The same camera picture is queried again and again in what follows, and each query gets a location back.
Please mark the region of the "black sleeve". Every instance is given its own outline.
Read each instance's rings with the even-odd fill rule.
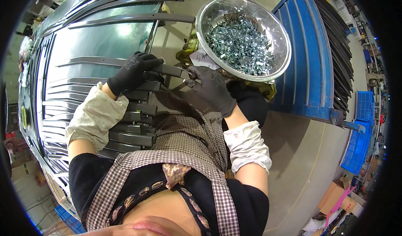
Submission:
[[[88,198],[98,190],[98,183],[103,180],[113,162],[92,153],[83,153],[71,160],[68,170],[71,198],[81,217],[82,209]]]
[[[262,235],[269,213],[268,197],[259,189],[243,185],[239,180],[227,179],[236,206],[240,235]]]

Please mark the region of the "black top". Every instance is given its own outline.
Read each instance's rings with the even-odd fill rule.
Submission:
[[[88,212],[98,188],[112,165],[112,160],[90,153],[80,154],[71,161],[69,168],[70,192],[74,207],[80,217],[83,213]],[[144,187],[161,180],[166,181],[162,164],[150,164],[132,170],[112,211],[122,205],[129,196],[133,194],[138,196]],[[268,219],[268,197],[259,189],[242,185],[236,179],[227,179],[226,182],[236,207],[240,234],[262,235]],[[212,235],[218,235],[218,221],[210,180],[195,169],[191,169],[185,175],[182,187],[193,195],[203,216],[208,220]],[[149,192],[148,195],[143,196],[142,200],[155,193]]]

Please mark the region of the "paper note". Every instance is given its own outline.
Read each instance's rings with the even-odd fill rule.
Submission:
[[[194,66],[205,66],[213,70],[220,68],[201,47],[190,55],[190,59]]]

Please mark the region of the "checkered apron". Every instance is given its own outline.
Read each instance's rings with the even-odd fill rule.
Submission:
[[[222,116],[206,114],[162,88],[148,104],[157,105],[154,118],[157,141],[151,150],[120,154],[110,168],[82,222],[88,231],[103,228],[131,170],[156,163],[190,166],[212,184],[220,235],[239,235],[236,208],[227,186],[228,156],[222,132]]]

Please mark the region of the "lips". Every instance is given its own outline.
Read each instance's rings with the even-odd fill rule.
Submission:
[[[163,236],[171,236],[172,234],[162,225],[158,223],[153,223],[149,221],[141,221],[133,224],[133,228],[135,229],[148,229],[153,231],[154,233],[158,233]]]

